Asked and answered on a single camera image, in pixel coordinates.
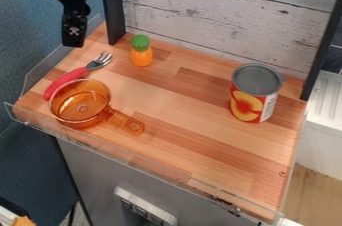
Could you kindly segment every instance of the wooden countertop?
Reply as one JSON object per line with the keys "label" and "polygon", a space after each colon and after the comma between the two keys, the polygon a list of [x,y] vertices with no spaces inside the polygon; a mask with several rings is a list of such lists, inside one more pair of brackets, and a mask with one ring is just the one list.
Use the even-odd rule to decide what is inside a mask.
{"label": "wooden countertop", "polygon": [[[131,36],[110,46],[102,25],[82,49],[75,49],[18,100],[17,108],[38,116],[14,113],[216,203],[232,202],[255,217],[273,220],[273,211],[281,209],[303,121],[306,103],[298,99],[302,80],[287,77],[268,121],[244,123],[227,109],[237,63],[152,40],[153,65],[135,67],[130,63]],[[139,138],[106,122],[84,131],[89,135],[59,128],[42,98],[54,79],[104,50],[115,54],[115,61],[89,78],[110,87],[115,108],[146,124]]]}

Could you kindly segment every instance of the food can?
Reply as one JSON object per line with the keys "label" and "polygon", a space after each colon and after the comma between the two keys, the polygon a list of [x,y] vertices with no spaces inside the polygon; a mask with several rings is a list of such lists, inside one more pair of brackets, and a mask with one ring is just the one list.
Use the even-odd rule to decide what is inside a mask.
{"label": "food can", "polygon": [[238,119],[259,123],[271,117],[284,78],[271,67],[250,63],[233,72],[229,109]]}

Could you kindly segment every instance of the gray cabinet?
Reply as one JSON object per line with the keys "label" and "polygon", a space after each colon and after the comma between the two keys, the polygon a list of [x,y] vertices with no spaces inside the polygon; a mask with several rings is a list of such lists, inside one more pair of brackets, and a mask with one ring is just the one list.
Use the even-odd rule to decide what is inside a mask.
{"label": "gray cabinet", "polygon": [[209,200],[74,144],[60,141],[60,146],[95,226],[152,225],[121,206],[114,196],[116,186],[173,214],[180,226],[258,225],[251,218],[236,217]]}

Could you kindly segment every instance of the fork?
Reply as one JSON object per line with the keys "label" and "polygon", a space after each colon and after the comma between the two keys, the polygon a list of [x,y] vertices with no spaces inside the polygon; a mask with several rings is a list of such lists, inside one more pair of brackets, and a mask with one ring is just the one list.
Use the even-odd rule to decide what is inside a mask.
{"label": "fork", "polygon": [[74,69],[73,71],[70,71],[66,73],[65,75],[61,76],[60,78],[58,78],[57,80],[55,80],[45,90],[44,96],[43,96],[44,99],[49,100],[52,94],[61,85],[64,85],[65,83],[78,79],[80,77],[83,77],[90,70],[96,70],[96,69],[102,68],[103,66],[106,66],[108,63],[110,63],[112,59],[113,59],[113,55],[111,53],[103,51],[98,57],[96,57],[94,60],[88,63],[87,66]]}

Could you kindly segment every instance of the can label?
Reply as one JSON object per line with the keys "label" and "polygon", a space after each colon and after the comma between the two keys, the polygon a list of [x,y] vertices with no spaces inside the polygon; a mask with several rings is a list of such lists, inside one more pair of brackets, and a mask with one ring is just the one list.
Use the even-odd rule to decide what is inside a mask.
{"label": "can label", "polygon": [[228,107],[236,118],[246,122],[259,123],[271,117],[277,98],[278,93],[267,96],[249,95],[232,83]]}

